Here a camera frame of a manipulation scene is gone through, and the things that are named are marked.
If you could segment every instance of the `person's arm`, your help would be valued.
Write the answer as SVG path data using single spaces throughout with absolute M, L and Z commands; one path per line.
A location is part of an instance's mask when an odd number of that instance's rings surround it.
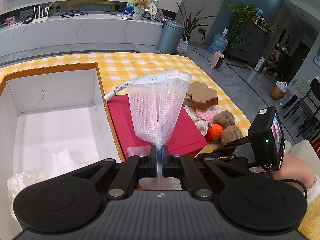
M 309 166 L 304 161 L 289 154 L 284 155 L 280 170 L 275 172 L 275 179 L 295 179 L 301 181 L 307 189 L 315 182 L 315 176 Z M 299 184 L 291 183 L 291 185 L 303 192 Z

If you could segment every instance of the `door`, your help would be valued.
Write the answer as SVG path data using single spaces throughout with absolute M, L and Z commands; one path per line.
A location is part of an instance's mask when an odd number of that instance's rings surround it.
M 298 72 L 302 63 L 306 59 L 309 51 L 310 51 L 309 47 L 304 43 L 300 42 L 296 51 L 292 55 L 292 59 L 289 67 L 284 73 L 284 79 L 288 82 L 288 84 L 292 80 L 292 78 L 295 76 L 295 74 Z

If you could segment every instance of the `cardboard box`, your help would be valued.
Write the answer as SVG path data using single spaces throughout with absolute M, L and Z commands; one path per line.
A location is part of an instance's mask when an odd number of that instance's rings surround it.
M 23 171 L 52 174 L 52 154 L 69 149 L 89 165 L 124 161 L 97 63 L 10 73 L 0 83 L 0 239 L 21 228 L 10 213 L 6 181 Z

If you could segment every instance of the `pink space heater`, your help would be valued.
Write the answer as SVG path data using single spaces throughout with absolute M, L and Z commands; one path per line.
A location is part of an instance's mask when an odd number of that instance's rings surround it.
M 210 60 L 209 65 L 212 68 L 219 69 L 224 61 L 224 56 L 220 51 L 216 51 Z

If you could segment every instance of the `yellow checkered tablecloth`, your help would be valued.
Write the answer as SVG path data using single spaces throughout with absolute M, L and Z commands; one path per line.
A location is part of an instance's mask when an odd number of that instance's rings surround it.
M 1 68 L 0 78 L 2 80 L 6 74 L 25 69 L 88 62 L 98 63 L 105 94 L 113 91 L 114 88 L 122 82 L 150 71 L 175 68 L 188 72 L 192 75 L 192 81 L 198 80 L 206 83 L 208 87 L 214 88 L 217 91 L 219 105 L 223 106 L 223 110 L 232 112 L 236 120 L 236 125 L 241 129 L 244 136 L 247 135 L 248 128 L 251 124 L 242 111 L 204 71 L 189 58 L 183 56 L 128 52 L 63 55 L 35 59 Z M 126 94 L 126 89 L 119 94 Z

